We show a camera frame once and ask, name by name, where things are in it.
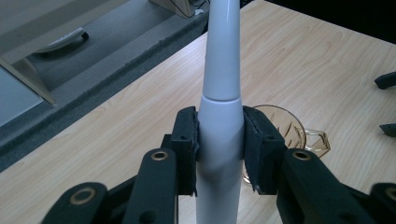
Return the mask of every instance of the light wood tabletop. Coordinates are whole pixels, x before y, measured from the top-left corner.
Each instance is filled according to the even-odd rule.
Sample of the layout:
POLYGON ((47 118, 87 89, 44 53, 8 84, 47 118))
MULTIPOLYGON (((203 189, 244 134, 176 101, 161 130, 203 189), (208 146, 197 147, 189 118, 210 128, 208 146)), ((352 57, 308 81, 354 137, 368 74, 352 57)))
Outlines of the light wood tabletop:
MULTIPOLYGON (((38 223, 76 184, 112 189, 136 175, 143 155, 172 132, 177 111, 199 107, 206 35, 161 63, 0 174, 0 223, 38 223)), ((396 182, 396 89, 374 79, 396 71, 396 46, 264 1, 241 10, 244 105, 278 105, 305 128, 327 133, 322 160, 368 193, 396 182)), ((179 198, 180 223, 195 222, 195 200, 179 198)), ((241 190, 238 223, 280 223, 275 196, 241 190)))

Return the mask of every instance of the white pole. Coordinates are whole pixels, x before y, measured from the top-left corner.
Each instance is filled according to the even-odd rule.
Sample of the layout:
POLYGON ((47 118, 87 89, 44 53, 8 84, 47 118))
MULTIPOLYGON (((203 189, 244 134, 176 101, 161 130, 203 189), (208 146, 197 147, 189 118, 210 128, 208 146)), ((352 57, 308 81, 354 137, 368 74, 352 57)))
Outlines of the white pole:
POLYGON ((212 0, 198 112, 198 224, 237 220, 244 140, 239 54, 239 0, 212 0))

